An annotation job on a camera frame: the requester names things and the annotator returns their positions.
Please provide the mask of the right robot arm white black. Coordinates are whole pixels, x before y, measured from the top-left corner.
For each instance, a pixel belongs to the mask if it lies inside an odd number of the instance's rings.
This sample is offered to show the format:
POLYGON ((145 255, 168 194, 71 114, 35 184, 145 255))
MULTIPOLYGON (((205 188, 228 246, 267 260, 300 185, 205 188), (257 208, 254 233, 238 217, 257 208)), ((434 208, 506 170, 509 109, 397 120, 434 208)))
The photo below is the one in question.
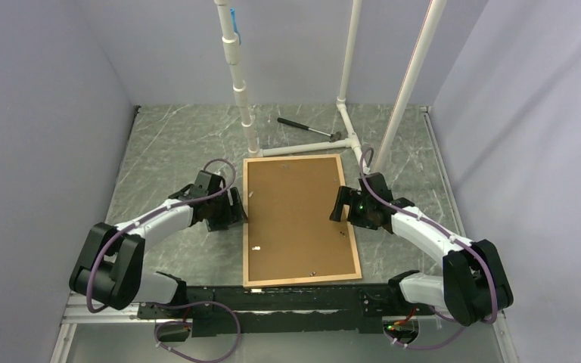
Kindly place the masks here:
POLYGON ((417 270, 403 272, 388 282, 387 305, 396 314, 413 306, 449 313, 468 327, 491 321, 514 302, 504 265, 494 243, 471 240, 426 216, 410 200, 394 198, 379 172, 362 174, 358 189, 341 186, 329 219, 347 220, 355 227, 386 230, 406 239, 431 257, 440 276, 417 270))

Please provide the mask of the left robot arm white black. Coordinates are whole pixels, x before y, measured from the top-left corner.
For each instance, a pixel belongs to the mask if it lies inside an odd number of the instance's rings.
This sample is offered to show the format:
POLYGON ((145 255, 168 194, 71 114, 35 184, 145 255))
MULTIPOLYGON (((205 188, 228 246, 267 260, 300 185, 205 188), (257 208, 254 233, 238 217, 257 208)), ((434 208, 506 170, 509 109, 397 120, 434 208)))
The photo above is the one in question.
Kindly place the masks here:
POLYGON ((189 302, 186 282, 165 272, 147 273, 145 253, 199 222, 213 232, 246 221, 241 195, 233 181, 201 170, 194 182, 145 214, 116 225, 94 225, 72 270, 69 288, 86 297, 91 312, 153 303, 167 317, 178 317, 189 302))

